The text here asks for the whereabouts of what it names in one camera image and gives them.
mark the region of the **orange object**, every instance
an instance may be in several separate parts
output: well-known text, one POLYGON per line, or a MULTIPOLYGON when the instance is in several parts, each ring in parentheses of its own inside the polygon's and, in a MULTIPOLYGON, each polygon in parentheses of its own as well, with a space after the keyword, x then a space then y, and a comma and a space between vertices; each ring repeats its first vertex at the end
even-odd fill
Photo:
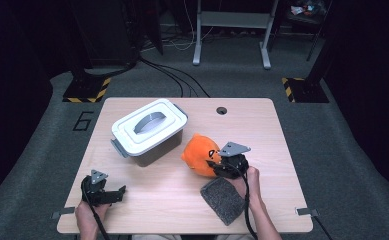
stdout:
POLYGON ((195 173, 206 177, 216 177, 213 168, 209 167, 206 160, 219 163, 221 161, 219 151, 218 145, 212 139, 195 133, 181 154, 181 159, 195 173))

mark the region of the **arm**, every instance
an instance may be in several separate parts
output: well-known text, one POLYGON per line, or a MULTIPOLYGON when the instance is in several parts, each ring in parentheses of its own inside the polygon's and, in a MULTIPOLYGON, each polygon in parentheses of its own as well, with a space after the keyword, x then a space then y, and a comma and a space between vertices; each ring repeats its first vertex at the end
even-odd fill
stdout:
MULTIPOLYGON (((281 236, 276 230, 271 218, 269 217, 266 205, 260 194, 259 170, 254 167, 249 167, 247 170, 247 180, 250 190, 250 205, 249 208, 253 213, 254 222, 256 223, 257 238, 259 240, 279 240, 281 236)), ((226 179, 229 181, 241 195, 245 197, 246 186, 244 180, 240 177, 237 179, 226 179)))
MULTIPOLYGON (((104 221, 104 217, 109 207, 109 204, 103 204, 98 207, 94 207, 95 212, 98 214, 101 221, 104 221)), ((81 201, 78 207, 75 209, 75 215, 79 232, 81 234, 81 240, 97 239, 99 227, 88 203, 81 201)))

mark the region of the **gray handle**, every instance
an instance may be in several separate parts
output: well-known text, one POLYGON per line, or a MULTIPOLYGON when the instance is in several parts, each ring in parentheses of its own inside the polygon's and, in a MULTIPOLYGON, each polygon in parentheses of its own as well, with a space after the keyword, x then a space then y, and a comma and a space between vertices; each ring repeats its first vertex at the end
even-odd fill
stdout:
POLYGON ((148 114, 147 116, 145 116, 143 119, 141 119, 137 125, 135 126, 134 128, 134 132, 136 134, 139 134, 142 129, 150 122, 152 122, 153 120, 156 120, 156 119, 163 119, 163 118, 166 118, 166 116, 161 113, 161 112, 154 112, 154 113, 150 113, 148 114))

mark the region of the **white plastic container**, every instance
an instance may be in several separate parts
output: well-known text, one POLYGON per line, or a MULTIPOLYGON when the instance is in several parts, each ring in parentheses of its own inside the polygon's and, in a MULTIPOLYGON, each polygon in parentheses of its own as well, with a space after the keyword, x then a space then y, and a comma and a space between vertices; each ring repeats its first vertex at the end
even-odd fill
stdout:
POLYGON ((181 144, 187 121, 178 106, 158 99, 116 121, 111 142, 120 155, 145 167, 181 144))

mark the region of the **table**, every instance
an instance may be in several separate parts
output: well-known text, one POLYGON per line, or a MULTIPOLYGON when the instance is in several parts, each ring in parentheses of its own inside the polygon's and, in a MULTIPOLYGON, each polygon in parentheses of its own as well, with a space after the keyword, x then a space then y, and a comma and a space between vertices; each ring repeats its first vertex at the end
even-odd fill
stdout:
MULTIPOLYGON (((168 98, 188 115, 181 145, 147 167, 123 158, 114 149, 111 127, 127 114, 156 98, 108 98, 88 143, 65 207, 81 200, 80 184, 91 169, 109 175, 106 191, 126 185, 122 202, 109 209, 104 226, 109 234, 234 234, 248 233, 244 214, 225 224, 200 195, 211 179, 195 174, 180 159, 194 133, 212 138, 219 146, 228 141, 251 147, 244 153, 261 173, 261 193, 275 227, 283 233, 313 228, 310 216, 298 216, 295 208, 307 207, 295 168, 270 99, 264 98, 168 98), (227 113, 217 113, 225 107, 227 113)), ((254 220, 250 213, 251 223, 254 220)), ((62 215, 57 230, 78 233, 74 214, 62 215)))
POLYGON ((267 45, 275 18, 278 0, 273 0, 270 13, 240 13, 240 12, 214 12, 202 11, 201 0, 197 0, 197 39, 194 50, 193 65, 200 64, 201 57, 201 27, 244 27, 266 29, 263 41, 259 43, 262 55, 263 67, 266 70, 271 68, 267 45))

